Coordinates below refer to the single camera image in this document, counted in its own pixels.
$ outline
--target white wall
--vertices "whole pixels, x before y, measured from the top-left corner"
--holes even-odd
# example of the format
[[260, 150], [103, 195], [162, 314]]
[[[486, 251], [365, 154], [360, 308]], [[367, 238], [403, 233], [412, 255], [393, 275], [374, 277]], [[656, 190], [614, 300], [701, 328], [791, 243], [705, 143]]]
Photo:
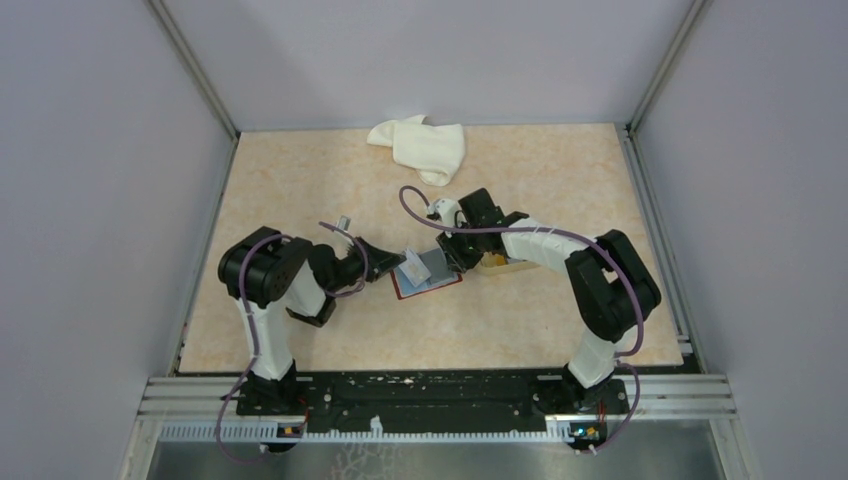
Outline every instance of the white wall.
[[0, 477], [114, 478], [228, 141], [141, 0], [0, 4]]
[[715, 2], [640, 133], [765, 478], [848, 471], [848, 3]]
[[691, 0], [166, 0], [242, 130], [630, 119]]

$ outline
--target beige marble surface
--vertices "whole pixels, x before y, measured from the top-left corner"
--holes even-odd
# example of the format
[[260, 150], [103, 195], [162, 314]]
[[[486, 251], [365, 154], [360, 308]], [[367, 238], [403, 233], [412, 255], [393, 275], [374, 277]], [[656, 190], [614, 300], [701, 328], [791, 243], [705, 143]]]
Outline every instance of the beige marble surface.
[[[365, 144], [367, 130], [245, 133], [230, 174], [182, 354], [183, 372], [241, 370], [249, 359], [236, 306], [218, 282], [218, 260], [261, 225], [314, 243], [343, 244], [318, 226], [352, 218], [351, 232], [400, 251], [434, 247], [437, 232], [408, 217], [398, 189], [431, 200], [486, 187], [504, 212], [588, 236], [624, 231], [656, 276], [615, 129], [608, 124], [466, 128], [468, 154], [446, 187], [423, 185]], [[423, 211], [414, 195], [409, 202]], [[286, 318], [300, 370], [561, 366], [583, 324], [566, 278], [544, 268], [462, 283], [399, 301], [386, 277], [340, 300], [321, 329]], [[646, 323], [640, 365], [680, 364], [668, 307]]]

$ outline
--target white towel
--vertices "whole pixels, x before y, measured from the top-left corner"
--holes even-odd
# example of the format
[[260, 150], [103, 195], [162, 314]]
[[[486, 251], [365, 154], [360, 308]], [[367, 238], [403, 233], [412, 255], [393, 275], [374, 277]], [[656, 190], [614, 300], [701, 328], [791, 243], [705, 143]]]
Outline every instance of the white towel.
[[465, 158], [462, 125], [423, 125], [426, 115], [383, 122], [368, 133], [369, 145], [392, 147], [398, 165], [414, 168], [427, 185], [450, 183]]

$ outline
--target black mounting plate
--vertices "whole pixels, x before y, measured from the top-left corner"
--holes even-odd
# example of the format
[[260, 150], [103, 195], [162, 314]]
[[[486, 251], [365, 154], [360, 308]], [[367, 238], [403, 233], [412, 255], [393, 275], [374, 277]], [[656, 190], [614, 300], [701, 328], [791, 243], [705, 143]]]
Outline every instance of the black mounting plate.
[[[545, 415], [578, 412], [561, 378], [534, 370], [300, 372], [309, 431], [368, 432], [379, 416], [386, 433], [539, 432]], [[624, 382], [612, 380], [608, 415], [629, 411]]]

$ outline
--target purple cable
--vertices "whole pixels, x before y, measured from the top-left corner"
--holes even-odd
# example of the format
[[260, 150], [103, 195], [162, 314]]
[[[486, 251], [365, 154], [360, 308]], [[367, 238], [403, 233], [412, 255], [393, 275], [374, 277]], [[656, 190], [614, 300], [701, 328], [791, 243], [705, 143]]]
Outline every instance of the purple cable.
[[247, 266], [250, 263], [250, 260], [259, 251], [260, 248], [265, 245], [275, 241], [275, 240], [291, 240], [291, 237], [283, 234], [274, 234], [269, 237], [265, 237], [259, 242], [256, 243], [250, 250], [247, 251], [247, 255], [244, 256], [244, 260], [241, 262], [241, 268], [239, 268], [239, 296], [241, 297], [242, 305], [244, 306], [244, 313], [247, 316], [247, 324], [250, 329], [250, 338], [253, 342], [253, 356], [250, 359], [250, 362], [247, 364], [247, 368], [241, 372], [239, 378], [236, 380], [236, 383], [233, 385], [233, 388], [224, 397], [224, 404], [221, 405], [221, 411], [218, 412], [218, 420], [215, 422], [215, 442], [218, 444], [218, 448], [221, 450], [221, 453], [224, 454], [225, 457], [230, 459], [232, 462], [238, 463], [239, 465], [252, 465], [256, 462], [261, 461], [265, 458], [265, 454], [260, 454], [257, 457], [251, 458], [249, 460], [243, 460], [241, 458], [236, 457], [227, 451], [227, 448], [224, 447], [224, 442], [221, 440], [221, 422], [224, 421], [224, 413], [227, 410], [227, 405], [229, 405], [230, 400], [233, 399], [233, 396], [238, 392], [239, 387], [241, 387], [242, 382], [247, 378], [247, 374], [250, 373], [250, 370], [256, 365], [256, 360], [259, 358], [259, 334], [256, 333], [256, 324], [253, 321], [253, 310], [250, 308], [250, 302], [247, 300], [247, 292], [245, 291], [244, 280], [247, 274]]
[[359, 249], [359, 253], [362, 255], [362, 262], [365, 264], [365, 268], [363, 268], [362, 278], [359, 279], [359, 282], [356, 284], [355, 287], [353, 287], [353, 290], [348, 290], [347, 292], [341, 292], [341, 293], [336, 293], [336, 292], [331, 292], [329, 290], [324, 290], [324, 293], [326, 293], [328, 296], [333, 297], [333, 298], [344, 298], [344, 297], [349, 297], [349, 296], [353, 295], [354, 293], [361, 292], [362, 289], [365, 288], [365, 277], [368, 276], [368, 268], [369, 268], [369, 266], [368, 266], [368, 252], [365, 251], [365, 247], [362, 245], [362, 242], [357, 240], [353, 235], [347, 233], [346, 231], [342, 230], [341, 228], [339, 228], [335, 225], [331, 225], [327, 222], [318, 222], [318, 225], [321, 225], [322, 227], [326, 228], [327, 230], [331, 230], [333, 232], [341, 233], [348, 240], [353, 242], [353, 244], [356, 245], [356, 248]]
[[635, 355], [636, 352], [638, 352], [639, 349], [642, 348], [642, 340], [645, 336], [645, 319], [642, 317], [642, 309], [639, 306], [639, 300], [636, 298], [636, 292], [633, 290], [633, 285], [630, 283], [630, 280], [624, 274], [624, 271], [621, 269], [621, 267], [618, 266], [618, 264], [615, 262], [615, 260], [612, 259], [612, 257], [609, 255], [609, 253], [607, 253], [606, 250], [604, 250], [603, 248], [599, 247], [595, 242], [584, 237], [583, 235], [573, 233], [573, 232], [569, 232], [567, 230], [561, 230], [559, 228], [553, 228], [553, 227], [539, 227], [539, 228], [536, 228], [536, 227], [457, 228], [457, 227], [447, 227], [445, 225], [439, 225], [438, 223], [431, 222], [430, 220], [427, 220], [426, 218], [421, 217], [417, 213], [413, 212], [411, 208], [409, 208], [409, 205], [407, 205], [406, 201], [403, 199], [403, 192], [405, 192], [407, 190], [411, 190], [411, 191], [417, 193], [418, 196], [421, 197], [422, 200], [424, 200], [424, 203], [426, 203], [428, 206], [430, 205], [430, 202], [427, 200], [427, 196], [424, 195], [424, 192], [422, 192], [421, 190], [419, 190], [416, 187], [413, 187], [412, 185], [404, 185], [403, 187], [400, 188], [400, 191], [398, 191], [398, 198], [400, 199], [401, 206], [403, 207], [404, 210], [406, 210], [406, 213], [408, 213], [410, 216], [412, 216], [412, 218], [418, 220], [420, 223], [423, 223], [424, 225], [427, 225], [428, 227], [432, 227], [432, 228], [435, 228], [437, 230], [441, 230], [443, 232], [471, 233], [471, 234], [482, 234], [482, 233], [554, 233], [556, 235], [561, 235], [563, 237], [570, 238], [572, 240], [576, 240], [580, 243], [586, 244], [589, 247], [591, 247], [595, 252], [598, 253], [598, 255], [601, 256], [601, 258], [604, 259], [604, 261], [607, 262], [607, 264], [609, 264], [609, 266], [613, 269], [613, 271], [615, 271], [616, 275], [618, 275], [618, 278], [621, 279], [621, 284], [624, 286], [624, 290], [627, 291], [627, 296], [630, 297], [630, 302], [633, 304], [633, 310], [636, 313], [636, 343], [633, 345], [632, 349], [630, 349], [626, 352], [616, 352], [616, 354], [615, 354], [616, 358], [618, 358], [618, 357], [630, 357], [632, 355]]

